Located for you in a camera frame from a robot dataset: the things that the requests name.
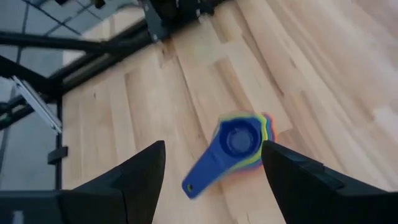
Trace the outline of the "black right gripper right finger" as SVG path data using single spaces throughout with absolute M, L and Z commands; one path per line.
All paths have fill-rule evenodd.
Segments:
M 337 172 L 272 141 L 262 163 L 286 224 L 398 224 L 398 192 Z

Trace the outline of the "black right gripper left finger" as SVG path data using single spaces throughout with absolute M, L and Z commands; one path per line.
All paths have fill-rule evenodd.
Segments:
M 60 224 L 151 224 L 165 172 L 165 142 L 156 141 L 60 197 Z

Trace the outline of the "dark navy measuring cup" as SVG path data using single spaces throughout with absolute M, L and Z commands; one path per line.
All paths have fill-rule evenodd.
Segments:
M 218 179 L 258 160 L 266 137 L 266 122 L 256 115 L 222 119 L 209 146 L 182 181 L 187 197 L 198 197 Z

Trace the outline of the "silver aluminium bracket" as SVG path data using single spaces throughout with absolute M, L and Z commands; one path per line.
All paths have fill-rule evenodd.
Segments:
M 16 88 L 22 97 L 34 109 L 36 113 L 58 134 L 62 134 L 62 122 L 47 106 L 46 102 L 34 90 L 34 88 L 24 80 L 20 80 L 16 76 L 12 76 Z

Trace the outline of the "black metal table frame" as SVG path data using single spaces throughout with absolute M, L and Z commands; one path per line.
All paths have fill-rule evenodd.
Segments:
M 148 45 L 163 41 L 201 15 L 213 15 L 226 0 L 141 0 L 144 17 L 109 40 L 81 40 L 0 31 L 0 45 L 22 48 L 76 50 L 85 53 L 49 77 L 44 77 L 0 55 L 0 77 L 26 81 L 48 103 L 114 66 Z M 12 126 L 34 109 L 22 95 L 0 101 L 0 130 Z

